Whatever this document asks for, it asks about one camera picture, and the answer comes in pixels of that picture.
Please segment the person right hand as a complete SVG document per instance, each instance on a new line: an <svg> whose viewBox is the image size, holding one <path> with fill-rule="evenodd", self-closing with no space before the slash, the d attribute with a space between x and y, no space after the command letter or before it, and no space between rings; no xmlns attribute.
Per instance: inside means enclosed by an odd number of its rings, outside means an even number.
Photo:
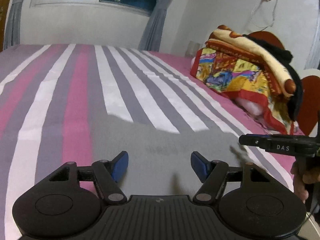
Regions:
<svg viewBox="0 0 320 240"><path fill-rule="evenodd" d="M308 199L309 193L305 186L319 182L319 167L312 168L309 171L302 172L302 163L295 161L291 167L293 175L294 194L303 202Z"/></svg>

